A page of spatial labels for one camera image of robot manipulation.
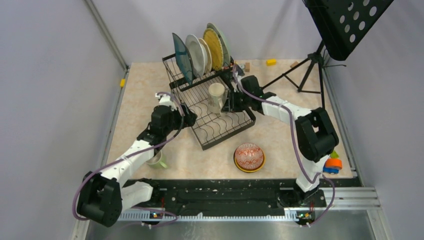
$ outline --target floor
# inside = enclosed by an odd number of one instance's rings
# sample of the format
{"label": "floor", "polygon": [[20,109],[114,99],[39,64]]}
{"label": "floor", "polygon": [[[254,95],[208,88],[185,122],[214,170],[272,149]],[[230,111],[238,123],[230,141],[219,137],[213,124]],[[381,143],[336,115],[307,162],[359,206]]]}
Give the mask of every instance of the floor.
{"label": "floor", "polygon": [[[264,60],[249,60],[250,73],[255,75],[261,86],[269,83],[290,65],[299,59],[278,59],[277,65],[266,66]],[[289,77],[299,84],[308,64],[299,67]],[[304,90],[319,91],[318,69],[314,68]],[[151,119],[153,108],[158,104],[156,92],[169,91],[169,78],[162,62],[133,63],[125,86],[112,143],[107,162],[116,160],[133,143]],[[298,93],[288,80],[282,78],[266,89],[300,107],[315,109],[321,106],[319,94]],[[335,125],[337,123],[331,104],[326,94],[326,109]],[[286,179],[296,178],[299,166],[293,151],[290,138],[290,127],[272,117],[255,112],[256,123],[253,127],[225,140],[224,142],[202,150],[198,140],[190,128],[183,129],[175,140],[163,149],[168,169],[152,169],[144,164],[132,176],[154,179]],[[262,169],[254,173],[240,171],[233,161],[234,150],[241,144],[251,142],[259,145],[266,155],[266,163]],[[335,148],[343,162],[343,169],[332,178],[352,178],[348,156],[343,143]]]}
{"label": "floor", "polygon": [[374,240],[367,211],[330,211],[311,228],[294,222],[176,222],[164,228],[140,226],[138,222],[117,222],[104,227],[92,222],[86,240]]}

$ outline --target white wall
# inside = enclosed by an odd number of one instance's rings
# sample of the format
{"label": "white wall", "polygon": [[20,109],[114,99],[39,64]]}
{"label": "white wall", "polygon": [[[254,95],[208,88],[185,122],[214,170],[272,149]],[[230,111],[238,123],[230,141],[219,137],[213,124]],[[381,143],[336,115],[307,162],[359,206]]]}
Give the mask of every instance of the white wall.
{"label": "white wall", "polygon": [[82,0],[1,1],[0,59],[0,239],[68,239],[124,73]]}
{"label": "white wall", "polygon": [[301,59],[321,38],[302,0],[94,0],[125,60],[160,62],[172,33],[201,38],[206,24],[226,35],[235,59]]}
{"label": "white wall", "polygon": [[424,1],[392,3],[347,67],[329,68],[362,178],[394,239],[423,239]]}

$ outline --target tripod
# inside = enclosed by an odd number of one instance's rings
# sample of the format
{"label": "tripod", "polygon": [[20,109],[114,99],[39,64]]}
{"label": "tripod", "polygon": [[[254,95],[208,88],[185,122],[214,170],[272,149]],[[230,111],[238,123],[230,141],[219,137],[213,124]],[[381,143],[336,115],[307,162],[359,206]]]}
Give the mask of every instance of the tripod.
{"label": "tripod", "polygon": [[[271,84],[277,82],[278,80],[282,79],[282,78],[286,78],[287,80],[290,81],[290,83],[292,83],[294,86],[296,86],[297,91],[299,93],[310,93],[310,94],[321,94],[321,105],[322,108],[325,109],[325,102],[324,102],[324,81],[323,81],[323,65],[324,65],[324,58],[323,56],[321,56],[321,51],[324,48],[324,41],[321,41],[321,43],[319,44],[318,49],[307,55],[307,58],[305,60],[303,60],[302,62],[300,62],[299,64],[297,64],[296,66],[294,66],[292,69],[286,71],[285,73],[281,74],[279,77],[277,77],[276,79],[272,80],[271,82],[269,82],[268,84],[266,84],[265,86],[262,87],[262,89],[265,89],[267,87],[269,87]],[[289,73],[291,73],[292,71],[296,70],[298,67],[300,67],[301,65],[305,64],[307,61],[310,60],[310,65],[307,68],[307,71],[302,79],[302,82],[300,83],[300,85],[298,86],[293,80],[290,79],[289,76],[287,76]],[[308,91],[308,90],[303,90],[304,85],[306,83],[306,81],[308,80],[309,75],[311,74],[312,69],[314,68],[315,64],[318,64],[318,71],[319,71],[319,87],[320,87],[320,91]]]}

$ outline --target mug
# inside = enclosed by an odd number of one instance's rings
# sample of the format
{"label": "mug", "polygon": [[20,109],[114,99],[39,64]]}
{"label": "mug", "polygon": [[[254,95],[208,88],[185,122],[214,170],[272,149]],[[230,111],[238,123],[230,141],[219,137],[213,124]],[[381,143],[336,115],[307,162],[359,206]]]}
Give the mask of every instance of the mug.
{"label": "mug", "polygon": [[159,151],[156,154],[156,156],[146,161],[146,164],[154,169],[161,169],[161,168],[167,169],[168,165],[165,163],[166,159],[167,157],[165,156],[165,154],[163,154],[162,151]]}
{"label": "mug", "polygon": [[207,105],[209,111],[214,114],[221,114],[221,116],[225,116],[225,113],[221,112],[221,109],[227,99],[227,91],[224,85],[219,82],[212,83],[209,86],[208,92]]}

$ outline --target toy wheel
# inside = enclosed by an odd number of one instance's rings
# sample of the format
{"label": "toy wheel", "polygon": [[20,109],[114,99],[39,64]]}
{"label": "toy wheel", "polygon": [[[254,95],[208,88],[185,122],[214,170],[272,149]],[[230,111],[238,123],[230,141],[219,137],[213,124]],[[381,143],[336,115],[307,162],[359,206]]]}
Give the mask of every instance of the toy wheel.
{"label": "toy wheel", "polygon": [[325,167],[329,168],[329,169],[337,169],[340,170],[342,169],[342,160],[338,159],[338,158],[329,158],[326,162],[325,162]]}

